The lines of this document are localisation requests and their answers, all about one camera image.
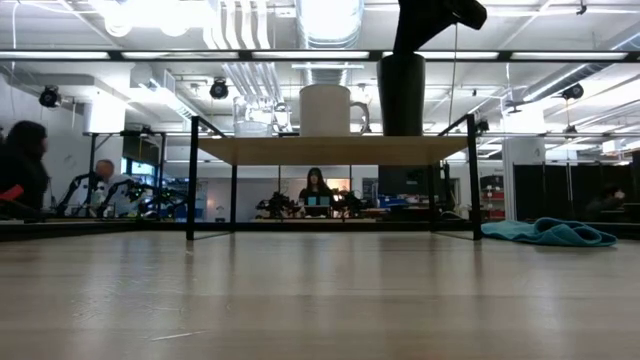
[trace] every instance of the person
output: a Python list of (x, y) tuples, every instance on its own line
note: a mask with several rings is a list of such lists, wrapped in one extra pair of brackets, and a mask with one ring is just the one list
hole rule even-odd
[[(311, 168), (307, 174), (307, 187), (300, 191), (298, 199), (303, 199), (307, 206), (320, 205), (320, 198), (329, 198), (329, 204), (333, 204), (333, 191), (327, 186), (322, 177), (322, 171), (318, 168)], [(305, 207), (305, 214), (308, 216), (318, 217), (327, 216), (329, 214), (326, 208), (309, 208)]]
[[(113, 186), (132, 180), (131, 177), (127, 175), (115, 174), (115, 165), (113, 161), (109, 159), (98, 160), (95, 172), (104, 183), (105, 196)], [(127, 185), (120, 185), (109, 200), (109, 204), (113, 204), (115, 207), (116, 216), (126, 215), (133, 209), (133, 204), (127, 197), (128, 191), (129, 187)]]
[(602, 212), (619, 209), (624, 203), (624, 198), (625, 193), (618, 185), (605, 186), (600, 195), (587, 205), (587, 220), (596, 221), (606, 218)]
[(42, 164), (46, 152), (47, 130), (26, 120), (16, 123), (0, 146), (0, 193), (16, 185), (23, 190), (14, 199), (17, 204), (10, 206), (13, 217), (33, 218), (42, 210), (44, 194), (49, 187), (49, 175)]

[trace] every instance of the black cylinder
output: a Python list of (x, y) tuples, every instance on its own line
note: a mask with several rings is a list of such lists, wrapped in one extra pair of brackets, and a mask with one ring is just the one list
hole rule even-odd
[(378, 92), (384, 136), (421, 136), (424, 111), (424, 58), (394, 54), (378, 62)]

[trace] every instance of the dark hair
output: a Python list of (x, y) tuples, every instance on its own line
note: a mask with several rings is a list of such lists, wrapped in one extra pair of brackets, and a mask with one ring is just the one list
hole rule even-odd
[(616, 184), (607, 184), (600, 193), (600, 197), (606, 199), (610, 196), (615, 196), (616, 193), (620, 191), (620, 186)]
[(318, 177), (318, 191), (331, 191), (331, 189), (329, 189), (329, 186), (327, 186), (327, 184), (324, 182), (322, 171), (319, 168), (309, 169), (309, 173), (307, 173), (307, 191), (313, 191), (313, 184), (311, 184), (311, 175), (314, 174)]
[(6, 145), (22, 152), (24, 155), (42, 159), (45, 149), (42, 140), (47, 138), (47, 129), (33, 121), (19, 121), (9, 131)]
[(109, 159), (102, 159), (102, 160), (98, 160), (98, 162), (96, 163), (96, 165), (100, 164), (100, 163), (105, 163), (109, 166), (111, 166), (112, 169), (115, 169), (116, 166), (113, 164), (113, 161), (109, 160)]

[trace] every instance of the wooden floor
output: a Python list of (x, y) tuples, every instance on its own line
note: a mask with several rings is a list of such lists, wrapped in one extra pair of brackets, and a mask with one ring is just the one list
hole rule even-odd
[(0, 243), (0, 359), (640, 358), (640, 242), (183, 236)]

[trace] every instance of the teal towel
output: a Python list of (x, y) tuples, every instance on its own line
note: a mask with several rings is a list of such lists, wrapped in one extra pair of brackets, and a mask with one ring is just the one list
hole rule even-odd
[(611, 246), (618, 239), (577, 221), (551, 218), (538, 219), (533, 224), (501, 221), (482, 225), (486, 237), (537, 245)]

